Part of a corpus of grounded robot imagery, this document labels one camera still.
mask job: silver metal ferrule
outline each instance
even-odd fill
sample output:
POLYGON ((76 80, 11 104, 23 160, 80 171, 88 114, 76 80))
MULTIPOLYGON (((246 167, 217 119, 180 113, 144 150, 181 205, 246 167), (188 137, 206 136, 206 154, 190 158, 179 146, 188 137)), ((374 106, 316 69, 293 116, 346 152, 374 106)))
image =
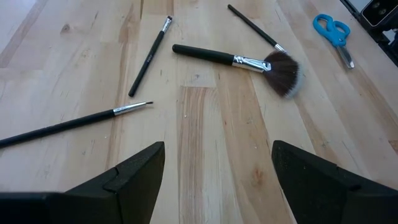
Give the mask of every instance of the silver metal ferrule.
POLYGON ((166 21, 164 22, 162 31, 166 33, 166 31, 169 28, 171 23, 172 23, 172 20, 169 17, 167 17, 166 21))
POLYGON ((234 56, 234 61, 232 65, 235 67, 250 69, 255 72, 263 72, 263 71, 268 72, 271 70, 271 64, 269 62, 237 56, 237 55, 234 56))
POLYGON ((285 50, 281 45, 279 45, 279 44, 276 44, 276 45, 274 46, 274 48, 277 49, 277 50, 279 50, 279 51, 281 51, 281 52, 286 52, 286 50, 285 50))
POLYGON ((142 102, 142 103, 135 103, 133 105, 122 106, 122 107, 113 109, 113 113, 115 116, 121 115, 121 114, 130 112, 130 111, 136 110, 138 108, 142 108, 146 104, 147 104, 147 102, 142 102))

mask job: brush bristles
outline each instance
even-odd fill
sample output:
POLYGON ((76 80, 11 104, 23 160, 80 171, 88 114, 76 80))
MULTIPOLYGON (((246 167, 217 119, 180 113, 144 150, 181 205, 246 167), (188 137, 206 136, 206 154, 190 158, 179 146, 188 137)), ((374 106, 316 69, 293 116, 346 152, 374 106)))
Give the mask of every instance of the brush bristles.
POLYGON ((271 64, 271 70, 263 72, 269 85, 278 95, 285 98, 293 97, 299 91, 303 81, 299 63, 286 52, 281 51, 269 54, 265 61, 271 64))

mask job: fan brush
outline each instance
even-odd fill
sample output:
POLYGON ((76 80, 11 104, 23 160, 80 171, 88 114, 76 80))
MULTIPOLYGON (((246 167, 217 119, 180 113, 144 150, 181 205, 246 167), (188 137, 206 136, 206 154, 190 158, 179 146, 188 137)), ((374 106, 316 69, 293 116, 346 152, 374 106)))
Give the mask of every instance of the fan brush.
POLYGON ((300 65, 283 51, 275 51, 269 54, 265 60, 256 60, 179 44, 173 45, 173 51, 178 54, 211 62, 243 67, 261 72, 275 92, 285 98, 293 97, 302 84, 303 73, 300 65))

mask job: wood grain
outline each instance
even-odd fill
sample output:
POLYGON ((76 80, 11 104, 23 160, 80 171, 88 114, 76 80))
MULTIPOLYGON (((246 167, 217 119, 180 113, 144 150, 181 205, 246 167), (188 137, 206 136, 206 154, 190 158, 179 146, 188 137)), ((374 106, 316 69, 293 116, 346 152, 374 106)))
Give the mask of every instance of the wood grain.
POLYGON ((165 142, 151 223, 295 223, 271 161, 287 141, 398 189, 398 68, 339 1, 25 0, 0 2, 0 138, 139 101, 144 110, 0 151, 0 190, 68 190, 165 142), (280 99, 261 74, 184 57, 184 44, 302 65, 280 99), (350 26, 347 70, 312 26, 350 26), (127 93, 166 16, 173 23, 134 98, 127 93))

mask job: scissors handle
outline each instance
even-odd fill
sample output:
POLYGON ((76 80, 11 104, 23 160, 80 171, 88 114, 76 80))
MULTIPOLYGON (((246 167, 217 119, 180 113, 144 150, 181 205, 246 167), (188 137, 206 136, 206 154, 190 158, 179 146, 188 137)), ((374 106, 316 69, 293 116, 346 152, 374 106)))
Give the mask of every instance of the scissors handle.
POLYGON ((334 47, 345 46, 346 38, 351 32, 346 24, 340 21, 333 21, 331 16, 325 14, 319 14, 314 18, 313 27, 320 35, 326 37, 334 47), (326 21, 326 29, 319 24, 320 19, 326 21))

